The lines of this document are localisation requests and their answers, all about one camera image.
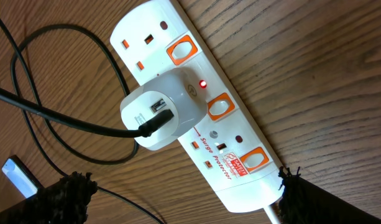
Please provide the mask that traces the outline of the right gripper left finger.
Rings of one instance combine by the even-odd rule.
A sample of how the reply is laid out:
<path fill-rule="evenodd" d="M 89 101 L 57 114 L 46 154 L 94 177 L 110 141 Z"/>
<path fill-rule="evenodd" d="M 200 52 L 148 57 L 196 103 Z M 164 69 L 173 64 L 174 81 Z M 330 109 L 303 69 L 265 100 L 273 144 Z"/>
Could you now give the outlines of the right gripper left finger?
<path fill-rule="evenodd" d="M 73 172 L 0 212 L 0 224 L 84 224 L 98 185 L 91 173 Z"/>

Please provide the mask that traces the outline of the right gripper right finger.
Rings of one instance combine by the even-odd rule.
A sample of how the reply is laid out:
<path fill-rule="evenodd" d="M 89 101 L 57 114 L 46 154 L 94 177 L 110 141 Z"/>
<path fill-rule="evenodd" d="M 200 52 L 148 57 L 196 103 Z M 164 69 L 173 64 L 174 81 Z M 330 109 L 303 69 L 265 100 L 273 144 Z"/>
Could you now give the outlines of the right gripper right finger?
<path fill-rule="evenodd" d="M 286 224 L 381 224 L 381 219 L 292 174 L 281 166 L 279 219 Z"/>

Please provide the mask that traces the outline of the blue Galaxy smartphone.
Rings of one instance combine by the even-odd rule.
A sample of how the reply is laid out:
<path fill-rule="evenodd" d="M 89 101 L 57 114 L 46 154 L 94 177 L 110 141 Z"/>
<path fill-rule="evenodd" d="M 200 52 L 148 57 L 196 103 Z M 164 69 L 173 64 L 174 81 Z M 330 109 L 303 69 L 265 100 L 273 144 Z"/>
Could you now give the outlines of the blue Galaxy smartphone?
<path fill-rule="evenodd" d="M 9 157 L 1 170 L 25 198 L 32 197 L 43 187 L 16 155 Z"/>

